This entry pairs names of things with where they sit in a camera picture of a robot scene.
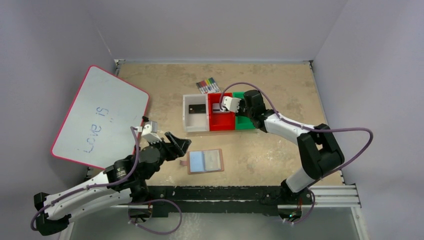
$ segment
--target wire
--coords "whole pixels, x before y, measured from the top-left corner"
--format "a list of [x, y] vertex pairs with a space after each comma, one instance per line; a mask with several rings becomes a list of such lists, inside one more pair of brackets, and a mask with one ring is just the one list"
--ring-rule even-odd
[[[325, 178], [325, 177], [327, 177], [328, 175], [331, 175], [331, 174], [333, 174], [333, 173], [335, 173], [335, 172], [337, 172], [337, 171], [339, 171], [339, 170], [341, 170], [342, 168], [344, 168], [344, 167], [346, 167], [347, 165], [349, 165], [349, 164], [351, 164], [354, 160], [356, 160], [369, 146], [370, 146], [370, 144], [371, 144], [371, 142], [373, 141], [373, 139], [374, 139], [374, 134], [373, 134], [373, 132], [370, 130], [370, 129], [368, 129], [368, 128], [365, 128], [365, 127], [348, 127], [348, 128], [335, 128], [335, 129], [314, 129], [314, 128], [310, 128], [310, 127], [307, 127], [307, 126], [303, 126], [302, 124], [299, 124], [299, 123], [296, 123], [296, 122], [292, 122], [292, 121], [290, 121], [290, 120], [287, 120], [284, 116], [282, 116], [282, 115], [280, 115], [279, 114], [279, 112], [277, 111], [277, 109], [276, 109], [276, 107], [274, 106], [274, 104], [273, 104], [273, 102], [270, 100], [270, 98], [262, 91], [262, 90], [260, 90], [259, 89], [259, 87], [257, 87], [257, 86], [255, 86], [255, 85], [253, 85], [253, 84], [251, 84], [251, 83], [248, 83], [248, 82], [236, 82], [236, 83], [233, 83], [233, 84], [230, 84], [229, 86], [227, 86], [223, 91], [222, 91], [222, 93], [221, 93], [221, 96], [219, 97], [219, 106], [220, 106], [220, 108], [222, 108], [222, 102], [223, 102], [223, 99], [224, 99], [224, 94], [225, 94], [225, 92], [229, 89], [229, 88], [231, 88], [231, 87], [233, 87], [233, 86], [235, 86], [235, 85], [240, 85], [240, 84], [244, 84], [244, 85], [248, 85], [248, 86], [251, 86], [251, 87], [253, 87], [253, 88], [255, 88], [256, 90], [258, 90], [261, 94], [262, 94], [262, 96], [264, 96], [265, 98], [266, 98], [266, 100], [268, 101], [268, 103], [269, 103], [269, 105], [271, 106], [271, 108], [272, 108], [272, 110], [274, 111], [274, 113], [278, 116], [278, 118], [281, 120], [281, 121], [283, 121], [283, 122], [285, 122], [286, 124], [290, 124], [290, 125], [292, 125], [292, 126], [295, 126], [295, 127], [298, 127], [298, 128], [301, 128], [301, 129], [306, 129], [306, 130], [308, 130], [308, 131], [311, 131], [311, 132], [314, 132], [314, 133], [339, 133], [339, 132], [353, 132], [353, 131], [363, 131], [363, 132], [367, 132], [368, 134], [369, 134], [369, 139], [368, 139], [368, 141], [366, 142], [366, 144], [358, 151], [358, 153], [357, 154], [355, 154], [349, 161], [347, 161], [347, 162], [345, 162], [344, 164], [342, 164], [342, 165], [340, 165], [339, 167], [336, 167], [335, 169], [333, 169], [333, 170], [331, 170], [330, 172], [328, 172], [328, 173], [326, 173], [326, 174], [324, 174], [321, 178], [319, 178], [319, 179], [317, 179], [317, 180], [315, 180], [314, 182], [312, 182], [311, 184], [309, 184], [308, 185], [308, 189], [309, 189], [309, 187], [310, 186], [312, 186], [312, 185], [314, 185], [315, 183], [317, 183], [319, 180], [321, 180], [321, 179], [323, 179], [323, 178]], [[308, 216], [309, 216], [309, 214], [312, 212], [312, 209], [314, 209], [314, 205], [315, 205], [315, 195], [314, 195], [314, 193], [309, 189], [309, 191], [311, 192], [311, 194], [312, 194], [312, 197], [313, 197], [313, 202], [312, 202], [312, 206], [311, 206], [311, 208], [310, 208], [310, 210], [307, 212], [307, 214], [305, 215], [305, 217], [303, 217], [301, 220], [299, 220], [299, 221], [297, 221], [296, 223], [299, 223], [299, 222], [301, 222], [301, 221], [303, 221], [305, 218], [307, 218]]]
[[299, 197], [299, 202], [297, 203], [295, 212], [297, 212], [298, 210], [302, 211], [302, 197]]
[[178, 228], [181, 226], [181, 223], [183, 222], [183, 212], [181, 211], [181, 208], [175, 202], [170, 201], [168, 199], [154, 199], [154, 200], [149, 200], [149, 201], [139, 202], [139, 203], [129, 203], [129, 205], [144, 205], [144, 204], [151, 204], [151, 203], [155, 203], [155, 202], [166, 202], [166, 203], [170, 203], [170, 204], [172, 204], [178, 210], [178, 213], [179, 213], [179, 222], [178, 222], [178, 225], [174, 229], [172, 229], [170, 231], [155, 231], [155, 230], [152, 230], [150, 228], [147, 228], [145, 226], [142, 226], [142, 225], [136, 223], [135, 221], [133, 221], [131, 219], [131, 216], [130, 216], [130, 212], [129, 211], [128, 211], [128, 219], [129, 219], [129, 222], [128, 223], [131, 223], [131, 224], [135, 225], [136, 227], [139, 227], [139, 228], [141, 228], [143, 230], [146, 230], [147, 232], [152, 233], [152, 234], [157, 234], [157, 235], [168, 235], [168, 234], [172, 234], [173, 232], [175, 232], [176, 230], [178, 230]]
[[[128, 214], [130, 215], [130, 218], [131, 218], [130, 210], [131, 210], [131, 208], [128, 208]], [[138, 219], [141, 219], [143, 221], [143, 223], [145, 223], [147, 220], [151, 219], [153, 213], [152, 213], [152, 209], [151, 209], [150, 205], [147, 207], [147, 212], [148, 212], [148, 218], [147, 219], [145, 219], [144, 217], [138, 216], [138, 214], [137, 214], [136, 217], [134, 217], [134, 219], [135, 219], [134, 222], [136, 224], [138, 224], [139, 223]]]
[[314, 207], [315, 207], [315, 194], [314, 194], [314, 192], [309, 187], [308, 187], [308, 190], [310, 192], [310, 195], [312, 196], [312, 204], [310, 205], [309, 211], [307, 211], [307, 213], [305, 214], [304, 217], [301, 217], [298, 221], [292, 222], [292, 224], [299, 224], [299, 223], [301, 223], [306, 218], [308, 218], [309, 215], [312, 213], [312, 210], [314, 210]]
[[[103, 184], [92, 184], [92, 185], [87, 185], [86, 187], [81, 187], [81, 188], [78, 188], [78, 189], [76, 189], [76, 190], [73, 190], [73, 191], [70, 191], [70, 192], [68, 192], [68, 193], [65, 193], [65, 194], [63, 194], [62, 196], [60, 196], [60, 197], [58, 197], [58, 198], [56, 198], [55, 200], [52, 200], [51, 201], [51, 203], [50, 204], [47, 204], [47, 205], [45, 205], [45, 206], [43, 206], [39, 211], [37, 211], [37, 213], [34, 215], [34, 217], [31, 219], [31, 225], [30, 225], [30, 227], [31, 227], [31, 229], [33, 230], [33, 231], [37, 231], [37, 228], [36, 227], [34, 227], [34, 222], [36, 221], [36, 219], [37, 219], [37, 217], [42, 213], [42, 212], [44, 212], [44, 210], [46, 210], [46, 209], [48, 209], [48, 208], [50, 208], [50, 207], [52, 207], [52, 206], [54, 206], [56, 203], [58, 203], [59, 201], [61, 201], [61, 200], [63, 200], [63, 199], [65, 199], [65, 198], [67, 198], [67, 197], [70, 197], [70, 196], [72, 196], [72, 195], [74, 195], [74, 194], [76, 194], [76, 193], [79, 193], [79, 192], [82, 192], [82, 191], [84, 191], [84, 190], [89, 190], [89, 189], [91, 189], [91, 188], [101, 188], [101, 187], [111, 187], [111, 186], [116, 186], [116, 185], [119, 185], [119, 184], [121, 184], [121, 183], [123, 183], [123, 182], [125, 182], [133, 173], [134, 173], [134, 171], [136, 170], [136, 168], [137, 168], [137, 163], [139, 162], [138, 161], [138, 159], [139, 159], [139, 152], [140, 152], [140, 144], [139, 144], [139, 139], [138, 139], [138, 137], [137, 137], [137, 135], [136, 135], [136, 133], [135, 133], [135, 130], [137, 130], [137, 128], [135, 128], [135, 127], [130, 127], [130, 129], [131, 129], [131, 132], [132, 132], [132, 136], [134, 137], [134, 140], [135, 140], [135, 161], [134, 161], [134, 165], [132, 166], [132, 168], [131, 168], [131, 170], [129, 171], [129, 173], [125, 176], [125, 177], [123, 177], [122, 179], [120, 179], [120, 180], [118, 180], [118, 181], [114, 181], [114, 182], [111, 182], [111, 183], [103, 183]], [[178, 211], [180, 212], [180, 220], [179, 220], [179, 224], [178, 224], [178, 226], [173, 230], [173, 231], [170, 231], [170, 232], [167, 232], [167, 233], [165, 233], [165, 234], [170, 234], [170, 233], [173, 233], [173, 232], [175, 232], [179, 227], [180, 227], [180, 225], [181, 225], [181, 222], [182, 222], [182, 217], [183, 217], [183, 215], [182, 215], [182, 212], [181, 212], [181, 209], [174, 203], [174, 202], [172, 202], [172, 201], [169, 201], [169, 200], [166, 200], [166, 199], [158, 199], [159, 201], [164, 201], [164, 202], [170, 202], [172, 205], [174, 205], [177, 209], [178, 209]], [[151, 201], [147, 201], [146, 203], [154, 203], [154, 202], [158, 202], [158, 200], [151, 200]], [[157, 233], [157, 234], [160, 234], [160, 235], [163, 235], [164, 233], [161, 233], [161, 232], [155, 232], [155, 231], [153, 231], [153, 230], [150, 230], [150, 229], [148, 229], [148, 228], [145, 228], [145, 227], [141, 227], [142, 229], [144, 229], [144, 230], [146, 230], [146, 231], [148, 231], [148, 232], [151, 232], [151, 233]]]

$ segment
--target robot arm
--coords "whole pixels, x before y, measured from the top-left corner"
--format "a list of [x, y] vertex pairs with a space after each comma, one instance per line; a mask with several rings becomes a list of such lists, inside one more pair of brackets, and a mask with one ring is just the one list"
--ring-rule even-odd
[[[281, 183], [281, 191], [287, 197], [293, 197], [305, 190], [326, 173], [344, 163], [343, 153], [332, 133], [316, 133], [304, 129], [330, 129], [325, 124], [318, 126], [303, 124], [291, 120], [282, 114], [278, 115], [266, 109], [264, 99], [258, 90], [244, 93], [244, 99], [225, 96], [222, 106], [236, 116], [248, 117], [253, 125], [265, 133], [283, 137], [299, 148], [302, 167]], [[284, 118], [303, 127], [282, 121]]]
[[[92, 179], [68, 190], [51, 195], [40, 192], [34, 196], [35, 208], [38, 211], [44, 209], [35, 218], [36, 230], [41, 235], [58, 233], [66, 229], [69, 223], [101, 209], [146, 200], [149, 196], [146, 180], [160, 170], [164, 161], [183, 157], [191, 141], [177, 138], [170, 132], [166, 132], [164, 135], [169, 142], [165, 142], [156, 133], [158, 124], [147, 118], [144, 120], [147, 123], [142, 128], [141, 137], [147, 140], [149, 146], [144, 147], [138, 153], [138, 159], [135, 155], [129, 155], [124, 159], [117, 160]], [[137, 161], [137, 166], [133, 174], [120, 184], [112, 184], [126, 177], [135, 165], [135, 161]], [[84, 190], [52, 204], [52, 201], [59, 197], [81, 188]]]

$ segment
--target wooden table surface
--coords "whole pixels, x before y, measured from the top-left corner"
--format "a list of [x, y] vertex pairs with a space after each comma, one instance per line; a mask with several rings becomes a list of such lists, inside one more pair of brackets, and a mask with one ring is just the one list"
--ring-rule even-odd
[[[280, 183], [301, 167], [296, 145], [280, 136], [249, 131], [187, 133], [183, 129], [183, 95], [199, 94], [196, 82], [213, 77], [218, 86], [248, 82], [258, 86], [277, 110], [301, 123], [325, 123], [312, 72], [306, 64], [139, 64], [125, 63], [120, 78], [150, 95], [147, 116], [158, 134], [191, 139], [189, 151], [222, 149], [224, 171], [188, 174], [179, 160], [165, 162], [148, 185], [264, 186]], [[251, 90], [237, 85], [229, 92]], [[341, 185], [336, 172], [317, 185]]]

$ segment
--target white wall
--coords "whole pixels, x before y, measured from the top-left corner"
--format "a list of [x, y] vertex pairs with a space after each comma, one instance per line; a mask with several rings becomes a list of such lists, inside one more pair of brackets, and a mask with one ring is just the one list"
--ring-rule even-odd
[[[372, 239], [424, 239], [424, 1], [349, 0], [315, 59], [328, 122], [375, 141], [343, 173]], [[366, 134], [337, 135], [351, 157]]]
[[33, 196], [85, 176], [50, 147], [89, 65], [114, 62], [80, 1], [0, 1], [2, 239], [57, 239], [30, 229]]
[[115, 59], [308, 61], [347, 0], [88, 0]]

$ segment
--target marker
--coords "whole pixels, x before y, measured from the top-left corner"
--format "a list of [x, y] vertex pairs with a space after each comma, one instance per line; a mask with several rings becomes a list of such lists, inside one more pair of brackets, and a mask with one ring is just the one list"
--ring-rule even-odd
[[218, 87], [217, 83], [215, 82], [215, 80], [214, 80], [214, 78], [213, 78], [213, 77], [209, 78], [209, 80], [212, 82], [212, 85], [213, 85], [216, 89], [220, 89], [220, 88]]
[[205, 81], [203, 81], [203, 82], [204, 82], [204, 84], [206, 85], [206, 88], [207, 88], [209, 91], [212, 91], [212, 88], [211, 88], [211, 86], [209, 86], [209, 84], [208, 84], [207, 80], [205, 80]]
[[196, 82], [196, 86], [202, 94], [205, 93], [205, 91], [202, 90], [202, 87], [200, 86], [200, 84], [198, 82]]
[[210, 86], [211, 90], [215, 90], [214, 85], [212, 84], [210, 79], [206, 79], [207, 84]]
[[203, 90], [208, 93], [208, 87], [206, 87], [205, 81], [201, 81], [200, 84], [203, 86]]
[[205, 91], [205, 88], [203, 87], [202, 82], [201, 82], [201, 81], [199, 81], [197, 84], [199, 85], [199, 90], [200, 90], [200, 91], [202, 91], [202, 93], [203, 93], [203, 94], [205, 94], [205, 93], [206, 93], [206, 91]]

